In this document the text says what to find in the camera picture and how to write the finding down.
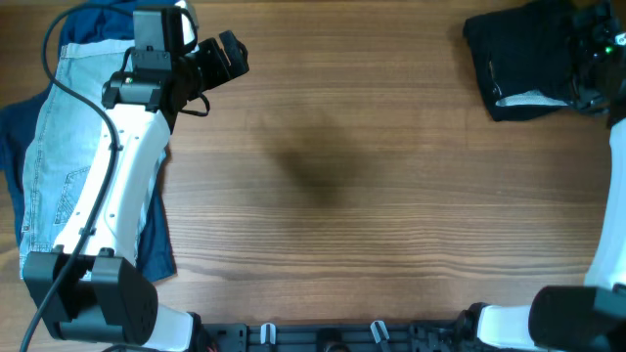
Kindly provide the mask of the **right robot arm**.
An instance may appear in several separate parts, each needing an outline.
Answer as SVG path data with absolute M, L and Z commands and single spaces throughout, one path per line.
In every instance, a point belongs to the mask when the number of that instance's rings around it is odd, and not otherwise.
M 558 110 L 602 116 L 611 176 L 596 254 L 580 286 L 545 286 L 526 306 L 477 303 L 454 338 L 522 351 L 625 347 L 625 14 L 616 1 L 542 0 L 465 21 L 477 86 L 492 119 Z

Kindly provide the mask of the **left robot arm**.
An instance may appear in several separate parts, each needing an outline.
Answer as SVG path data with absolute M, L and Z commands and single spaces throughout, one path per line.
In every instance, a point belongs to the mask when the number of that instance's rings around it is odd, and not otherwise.
M 136 267 L 134 233 L 177 116 L 246 74 L 247 50 L 228 30 L 200 39 L 185 3 L 141 6 L 131 18 L 134 42 L 92 104 L 103 127 L 76 207 L 53 247 L 25 260 L 23 279 L 37 307 L 32 321 L 58 340 L 213 351 L 197 314 L 158 301 Z

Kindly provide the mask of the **black shorts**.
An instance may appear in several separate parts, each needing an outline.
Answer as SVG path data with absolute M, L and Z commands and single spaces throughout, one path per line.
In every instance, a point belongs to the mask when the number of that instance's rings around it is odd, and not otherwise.
M 604 112 L 599 95 L 574 94 L 568 39 L 577 12 L 570 1 L 538 0 L 466 20 L 477 86 L 494 121 L 526 121 L 562 109 Z

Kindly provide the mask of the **light denim shorts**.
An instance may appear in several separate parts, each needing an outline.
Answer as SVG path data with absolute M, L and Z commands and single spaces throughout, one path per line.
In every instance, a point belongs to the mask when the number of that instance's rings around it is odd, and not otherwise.
M 99 104 L 102 87 L 119 70 L 132 40 L 106 39 L 62 47 L 56 79 Z M 79 200 L 102 130 L 102 119 L 85 104 L 54 86 L 34 109 L 34 137 L 25 150 L 24 210 L 18 223 L 20 263 L 32 251 L 48 252 Z M 161 152 L 142 205 L 135 236 L 136 267 L 151 282 L 175 274 L 157 175 Z

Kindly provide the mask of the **dark blue garment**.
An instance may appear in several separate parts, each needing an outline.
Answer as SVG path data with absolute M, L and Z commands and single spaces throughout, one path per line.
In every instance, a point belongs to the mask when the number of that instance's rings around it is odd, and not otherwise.
M 58 57 L 60 58 L 62 47 L 69 43 L 89 44 L 106 39 L 133 41 L 133 22 L 128 15 L 138 5 L 136 1 L 98 1 L 94 9 L 70 15 L 61 31 Z M 1 110 L 1 169 L 13 203 L 18 248 L 18 223 L 22 220 L 24 210 L 22 174 L 25 150 L 34 137 L 34 109 L 43 102 L 43 96 L 53 87 L 54 85 L 49 85 L 32 98 Z

